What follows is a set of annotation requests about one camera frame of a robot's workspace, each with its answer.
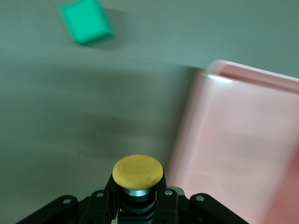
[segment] green block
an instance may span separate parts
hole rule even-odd
[[[87,44],[112,35],[104,10],[97,0],[80,0],[60,7],[73,41]]]

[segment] pink bin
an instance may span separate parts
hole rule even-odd
[[[199,71],[167,181],[250,224],[299,223],[299,79],[226,61]]]

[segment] black mechanical part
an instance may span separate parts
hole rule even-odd
[[[80,202],[59,197],[17,224],[110,224],[116,217],[119,224],[248,224],[207,194],[178,195],[164,174],[148,192],[124,190],[111,175],[104,190]]]
[[[109,213],[109,198],[106,190],[93,192],[79,224],[110,224],[112,219]]]
[[[152,224],[178,224],[178,194],[172,189],[159,193]]]
[[[64,195],[19,221],[17,224],[59,224],[62,223],[66,216],[75,212],[77,208],[77,198],[71,195]]]

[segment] yellow round pad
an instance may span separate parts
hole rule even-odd
[[[123,188],[142,190],[155,186],[163,176],[158,160],[148,155],[130,155],[119,160],[113,168],[114,181]]]

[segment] screw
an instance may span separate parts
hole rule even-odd
[[[195,199],[196,199],[196,201],[198,201],[198,202],[203,202],[203,201],[205,200],[205,198],[204,198],[203,196],[201,196],[201,195],[197,195],[197,196],[195,197]]]
[[[97,197],[102,197],[104,194],[102,192],[97,193]]]
[[[171,191],[171,190],[166,190],[164,193],[165,193],[167,196],[172,195],[172,191]]]
[[[71,199],[68,198],[68,199],[65,199],[62,203],[63,203],[63,204],[68,204],[68,203],[70,203],[70,202],[71,202]]]

